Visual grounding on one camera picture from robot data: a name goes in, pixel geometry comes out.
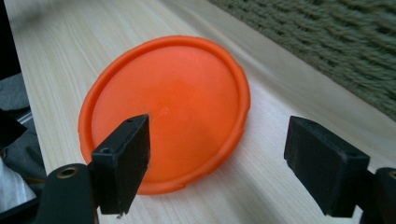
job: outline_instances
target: green textile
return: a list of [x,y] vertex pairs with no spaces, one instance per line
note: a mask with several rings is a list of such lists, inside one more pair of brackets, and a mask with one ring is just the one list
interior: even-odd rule
[[209,0],[396,120],[394,0]]

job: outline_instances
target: wood grain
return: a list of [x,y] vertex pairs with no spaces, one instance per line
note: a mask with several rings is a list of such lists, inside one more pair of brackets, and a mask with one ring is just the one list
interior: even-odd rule
[[211,39],[244,68],[246,131],[213,174],[175,193],[137,196],[101,223],[358,223],[321,214],[283,159],[289,117],[315,120],[395,166],[396,123],[241,21],[206,1],[7,0],[47,172],[84,162],[78,114],[92,83],[127,49],[164,35]]

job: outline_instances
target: green carpet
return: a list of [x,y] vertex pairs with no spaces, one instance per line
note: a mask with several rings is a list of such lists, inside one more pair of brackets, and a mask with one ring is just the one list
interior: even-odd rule
[[396,120],[394,0],[209,0]]

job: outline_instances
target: light wood surface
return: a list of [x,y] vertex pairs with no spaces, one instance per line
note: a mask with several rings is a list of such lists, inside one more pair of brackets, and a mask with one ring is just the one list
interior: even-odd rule
[[211,39],[244,68],[246,131],[213,174],[175,193],[137,196],[130,213],[101,223],[358,223],[322,215],[283,159],[289,117],[315,120],[396,166],[396,123],[206,1],[7,0],[47,172],[84,162],[78,114],[101,72],[127,49],[164,35]]

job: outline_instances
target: orange plate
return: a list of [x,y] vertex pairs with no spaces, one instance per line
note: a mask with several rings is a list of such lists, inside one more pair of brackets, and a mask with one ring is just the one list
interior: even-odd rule
[[228,158],[249,106],[245,74],[221,46],[199,37],[158,38],[122,54],[93,84],[79,115],[81,152],[91,162],[121,122],[149,114],[151,158],[138,193],[175,191]]

